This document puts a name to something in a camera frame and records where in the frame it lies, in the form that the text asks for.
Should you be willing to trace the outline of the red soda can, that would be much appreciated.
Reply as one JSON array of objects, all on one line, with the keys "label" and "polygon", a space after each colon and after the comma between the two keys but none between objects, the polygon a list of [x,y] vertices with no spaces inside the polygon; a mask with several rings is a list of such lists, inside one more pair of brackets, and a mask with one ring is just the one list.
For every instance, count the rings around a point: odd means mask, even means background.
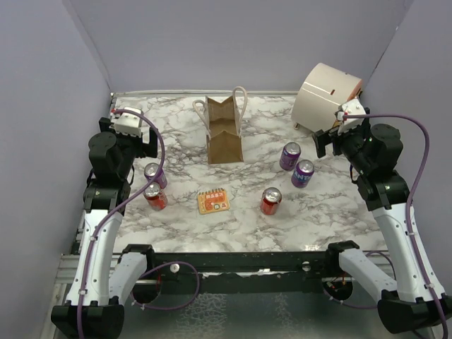
[{"label": "red soda can", "polygon": [[260,209],[265,215],[274,215],[282,201],[282,194],[276,187],[269,187],[262,193]]}]

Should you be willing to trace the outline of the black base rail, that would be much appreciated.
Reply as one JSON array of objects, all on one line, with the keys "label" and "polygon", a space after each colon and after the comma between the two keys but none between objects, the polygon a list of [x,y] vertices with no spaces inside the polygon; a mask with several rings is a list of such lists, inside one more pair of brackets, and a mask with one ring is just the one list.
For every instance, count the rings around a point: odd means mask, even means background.
[{"label": "black base rail", "polygon": [[320,293],[329,280],[344,283],[343,290],[350,295],[351,277],[338,259],[341,251],[356,248],[346,241],[333,243],[326,251],[164,253],[151,245],[130,244],[111,276],[131,283],[139,300],[158,293]]}]

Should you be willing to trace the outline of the canvas tote bag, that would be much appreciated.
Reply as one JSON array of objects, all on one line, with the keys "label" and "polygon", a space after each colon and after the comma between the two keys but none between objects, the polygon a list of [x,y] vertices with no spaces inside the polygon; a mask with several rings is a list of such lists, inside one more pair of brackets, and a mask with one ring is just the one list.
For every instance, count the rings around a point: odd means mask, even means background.
[{"label": "canvas tote bag", "polygon": [[206,128],[209,165],[243,162],[241,127],[248,103],[242,86],[222,102],[210,97],[193,101],[193,108]]}]

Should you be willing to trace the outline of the purple can near left arm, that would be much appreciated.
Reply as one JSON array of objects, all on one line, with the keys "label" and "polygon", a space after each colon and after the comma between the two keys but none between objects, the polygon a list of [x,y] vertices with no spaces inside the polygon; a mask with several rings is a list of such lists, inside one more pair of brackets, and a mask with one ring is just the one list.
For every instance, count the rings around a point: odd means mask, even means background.
[{"label": "purple can near left arm", "polygon": [[144,167],[144,176],[146,179],[154,179],[155,183],[160,185],[161,189],[167,187],[167,178],[163,169],[159,169],[159,164],[155,162],[150,162]]}]

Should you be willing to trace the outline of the orange spiral notebook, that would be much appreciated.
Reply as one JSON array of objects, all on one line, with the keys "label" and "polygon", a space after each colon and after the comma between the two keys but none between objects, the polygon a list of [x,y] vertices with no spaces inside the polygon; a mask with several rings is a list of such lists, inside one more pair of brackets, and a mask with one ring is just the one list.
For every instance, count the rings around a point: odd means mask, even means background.
[{"label": "orange spiral notebook", "polygon": [[197,195],[198,210],[201,215],[217,213],[230,209],[230,202],[226,190],[217,188],[200,192]]}]

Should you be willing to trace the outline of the red can near left arm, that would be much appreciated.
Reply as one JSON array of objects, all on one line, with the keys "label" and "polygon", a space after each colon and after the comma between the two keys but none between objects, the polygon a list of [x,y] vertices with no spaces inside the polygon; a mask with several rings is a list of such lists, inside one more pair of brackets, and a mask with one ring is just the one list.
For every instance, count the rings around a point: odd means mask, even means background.
[{"label": "red can near left arm", "polygon": [[162,210],[167,207],[167,196],[156,182],[145,189],[143,196],[153,210]]}]

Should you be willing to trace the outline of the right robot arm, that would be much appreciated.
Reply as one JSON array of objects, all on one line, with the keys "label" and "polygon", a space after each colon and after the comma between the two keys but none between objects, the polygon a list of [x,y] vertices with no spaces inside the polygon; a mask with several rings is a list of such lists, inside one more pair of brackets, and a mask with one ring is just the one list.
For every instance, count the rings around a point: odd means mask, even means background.
[{"label": "right robot arm", "polygon": [[340,127],[313,136],[318,157],[333,146],[357,170],[357,188],[385,240],[395,277],[391,278],[352,241],[328,245],[324,267],[333,276],[354,278],[376,302],[379,318],[390,333],[437,326],[451,317],[451,297],[437,280],[417,232],[406,181],[395,166],[403,150],[400,132],[388,124]]}]

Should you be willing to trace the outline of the purple Fanta can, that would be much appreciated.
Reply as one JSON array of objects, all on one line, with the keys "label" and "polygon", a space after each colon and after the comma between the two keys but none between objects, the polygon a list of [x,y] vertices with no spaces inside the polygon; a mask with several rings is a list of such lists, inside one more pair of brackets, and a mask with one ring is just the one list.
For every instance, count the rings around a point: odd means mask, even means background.
[{"label": "purple Fanta can", "polygon": [[304,188],[314,174],[314,164],[310,160],[300,160],[294,168],[291,182],[297,188]]}]

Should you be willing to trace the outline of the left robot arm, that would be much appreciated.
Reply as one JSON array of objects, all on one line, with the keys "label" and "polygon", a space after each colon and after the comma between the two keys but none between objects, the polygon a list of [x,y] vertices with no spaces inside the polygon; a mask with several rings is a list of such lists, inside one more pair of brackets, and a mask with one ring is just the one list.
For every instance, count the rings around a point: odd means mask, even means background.
[{"label": "left robot arm", "polygon": [[150,245],[131,245],[111,268],[114,243],[126,205],[135,197],[128,181],[138,157],[165,154],[158,130],[143,114],[120,109],[101,118],[100,132],[88,142],[92,166],[83,194],[83,236],[76,274],[51,321],[67,338],[118,338],[124,325],[124,304],[139,278],[156,269]]}]

